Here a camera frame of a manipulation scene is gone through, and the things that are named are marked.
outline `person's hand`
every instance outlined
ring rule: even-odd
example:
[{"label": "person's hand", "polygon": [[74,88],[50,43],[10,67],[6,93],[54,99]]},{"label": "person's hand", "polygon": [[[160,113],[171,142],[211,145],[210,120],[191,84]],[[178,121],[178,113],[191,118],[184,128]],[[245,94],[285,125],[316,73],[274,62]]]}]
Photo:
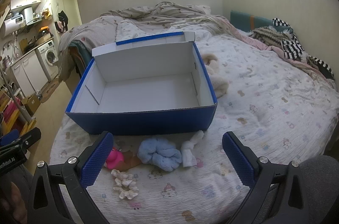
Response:
[{"label": "person's hand", "polygon": [[[21,197],[20,190],[13,182],[11,182],[11,198],[12,205],[14,207],[13,218],[21,224],[27,224],[27,209],[25,202]],[[8,201],[1,199],[1,204],[5,210],[10,210]]]}]

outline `washing machine door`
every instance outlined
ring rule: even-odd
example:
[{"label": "washing machine door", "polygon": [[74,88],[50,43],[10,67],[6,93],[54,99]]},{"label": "washing machine door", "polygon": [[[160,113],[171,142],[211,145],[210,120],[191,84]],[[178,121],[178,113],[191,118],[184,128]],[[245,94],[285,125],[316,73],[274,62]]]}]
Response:
[{"label": "washing machine door", "polygon": [[53,63],[57,61],[54,51],[52,49],[46,51],[45,57],[46,62],[49,66],[53,66]]}]

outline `patterned bed sheet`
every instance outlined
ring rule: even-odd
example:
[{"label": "patterned bed sheet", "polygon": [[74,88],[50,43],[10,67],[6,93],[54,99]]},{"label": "patterned bed sheet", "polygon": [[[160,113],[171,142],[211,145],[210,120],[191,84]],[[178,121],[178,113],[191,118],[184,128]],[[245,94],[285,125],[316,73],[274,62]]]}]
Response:
[{"label": "patterned bed sheet", "polygon": [[[134,37],[144,33],[132,23],[123,31]],[[323,153],[338,121],[339,94],[321,78],[283,61],[273,51],[259,51],[227,34],[212,35],[204,24],[180,30],[195,31],[201,53],[214,53],[220,74],[229,82],[210,128],[193,150],[198,164],[167,173],[152,165],[129,170],[140,193],[121,200],[113,191],[114,180],[103,168],[87,190],[110,223],[217,223],[232,215],[248,192],[225,155],[222,135],[233,131],[257,156],[273,163],[304,161]],[[164,137],[177,148],[192,136]],[[55,138],[50,164],[78,156],[97,136],[88,135],[66,115]],[[137,151],[147,136],[116,136],[123,151]],[[81,220],[62,188],[67,205],[77,223]]]}]

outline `metal screw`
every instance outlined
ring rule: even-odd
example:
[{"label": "metal screw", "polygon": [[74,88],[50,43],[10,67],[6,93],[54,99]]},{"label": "metal screw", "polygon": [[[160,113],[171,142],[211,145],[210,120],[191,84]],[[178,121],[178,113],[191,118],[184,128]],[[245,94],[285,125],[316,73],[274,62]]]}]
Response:
[{"label": "metal screw", "polygon": [[259,161],[260,161],[261,163],[263,163],[263,164],[267,164],[267,163],[268,163],[268,159],[267,159],[266,157],[264,157],[264,156],[261,156],[261,157],[259,158]]},{"label": "metal screw", "polygon": [[45,162],[44,161],[39,161],[38,162],[38,168],[42,168],[44,166]]},{"label": "metal screw", "polygon": [[71,158],[68,159],[69,164],[74,164],[76,161],[77,161],[76,157],[71,157]]},{"label": "metal screw", "polygon": [[295,168],[297,168],[299,166],[299,163],[297,161],[292,161],[291,162],[292,166],[294,166]]}]

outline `brown rug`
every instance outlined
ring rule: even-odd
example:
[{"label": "brown rug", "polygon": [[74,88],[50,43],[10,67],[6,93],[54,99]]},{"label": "brown rug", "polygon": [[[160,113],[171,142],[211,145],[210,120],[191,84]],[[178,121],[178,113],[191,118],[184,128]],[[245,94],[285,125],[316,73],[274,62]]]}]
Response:
[{"label": "brown rug", "polygon": [[42,91],[42,99],[40,100],[40,102],[44,103],[45,101],[47,101],[58,86],[59,79],[54,78]]}]

